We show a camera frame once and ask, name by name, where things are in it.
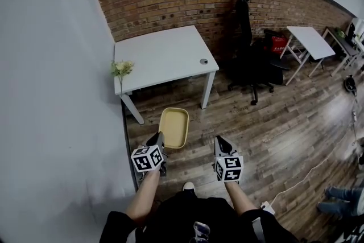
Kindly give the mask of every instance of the white shoe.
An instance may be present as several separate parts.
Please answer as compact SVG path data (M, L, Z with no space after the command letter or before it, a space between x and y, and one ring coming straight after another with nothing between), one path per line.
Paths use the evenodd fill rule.
M186 182L183 185L182 191L195 191L195 185L192 182Z

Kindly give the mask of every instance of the person's leg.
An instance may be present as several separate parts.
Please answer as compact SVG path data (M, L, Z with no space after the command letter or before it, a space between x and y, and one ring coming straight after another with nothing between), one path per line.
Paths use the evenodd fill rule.
M159 168L149 171L135 194L125 214L138 225L143 225L152 208L155 191L159 182Z
M245 213L246 211L257 209L257 207L250 201L250 199L240 188L239 184L236 182L225 182L225 187L229 193L231 201L233 202L234 209L238 213L238 216Z
M362 193L362 188L352 188L346 190L344 188L328 187L325 190L327 198L336 197L337 199L351 201L357 203Z
M353 206L350 203L318 203L317 208L321 213L330 213L343 217L353 215Z

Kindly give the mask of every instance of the black sleeve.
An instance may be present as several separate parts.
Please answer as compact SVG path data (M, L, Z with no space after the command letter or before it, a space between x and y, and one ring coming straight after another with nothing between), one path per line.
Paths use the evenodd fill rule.
M285 242L285 243L298 243L297 238L289 231L284 229L276 220L276 218L269 212L262 209L253 209L243 213L239 218L239 225L248 229L249 242L256 242L257 237L254 233L252 221L260 217L264 237L266 243L270 242Z
M102 231L100 243L124 243L127 236L138 226L124 213L110 212Z

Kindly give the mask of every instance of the white power socket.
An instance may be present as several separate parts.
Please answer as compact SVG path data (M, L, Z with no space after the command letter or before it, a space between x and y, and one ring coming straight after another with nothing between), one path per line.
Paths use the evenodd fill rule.
M262 205L260 207L261 207L261 209L263 209L264 211L267 211L267 212L271 213L272 215L275 214L275 211L273 210L272 206L267 201L265 201L264 203L262 203Z

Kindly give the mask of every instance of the black office chair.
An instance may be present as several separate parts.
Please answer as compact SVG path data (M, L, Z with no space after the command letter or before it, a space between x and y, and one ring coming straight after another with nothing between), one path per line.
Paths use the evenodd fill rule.
M249 85L254 91L254 100L251 105L258 102L257 87L258 84L264 84L269 87L269 91L273 92L274 87L270 83L281 85L283 83L282 70L289 70L284 65L277 54L264 50L268 45L272 35L280 36L275 31L264 31L265 39L254 42L251 46L252 33L249 21L249 0L238 0L235 4L237 17L241 25L242 35L241 44L237 52L237 58L233 60L232 79L233 82L228 86L229 90L233 90L235 85Z

